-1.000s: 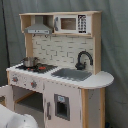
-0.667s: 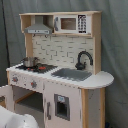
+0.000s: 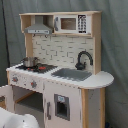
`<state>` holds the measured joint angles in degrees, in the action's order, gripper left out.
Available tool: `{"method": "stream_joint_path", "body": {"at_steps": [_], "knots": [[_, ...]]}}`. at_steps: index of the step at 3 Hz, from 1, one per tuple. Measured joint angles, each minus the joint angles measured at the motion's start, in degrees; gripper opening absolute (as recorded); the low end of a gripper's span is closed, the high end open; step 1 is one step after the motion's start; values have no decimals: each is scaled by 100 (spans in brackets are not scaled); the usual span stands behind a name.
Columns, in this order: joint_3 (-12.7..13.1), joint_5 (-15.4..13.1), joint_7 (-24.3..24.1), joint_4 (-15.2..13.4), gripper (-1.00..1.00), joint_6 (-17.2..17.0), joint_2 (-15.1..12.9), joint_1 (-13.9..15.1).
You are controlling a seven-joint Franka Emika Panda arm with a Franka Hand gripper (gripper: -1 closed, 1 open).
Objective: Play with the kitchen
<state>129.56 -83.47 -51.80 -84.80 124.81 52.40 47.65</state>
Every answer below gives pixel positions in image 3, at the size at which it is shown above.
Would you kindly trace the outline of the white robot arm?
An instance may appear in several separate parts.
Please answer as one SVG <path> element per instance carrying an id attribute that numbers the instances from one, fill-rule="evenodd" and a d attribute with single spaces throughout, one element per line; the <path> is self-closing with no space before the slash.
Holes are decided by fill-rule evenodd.
<path id="1" fill-rule="evenodd" d="M 40 126 L 33 115 L 19 115 L 0 107 L 0 128 L 40 128 Z"/>

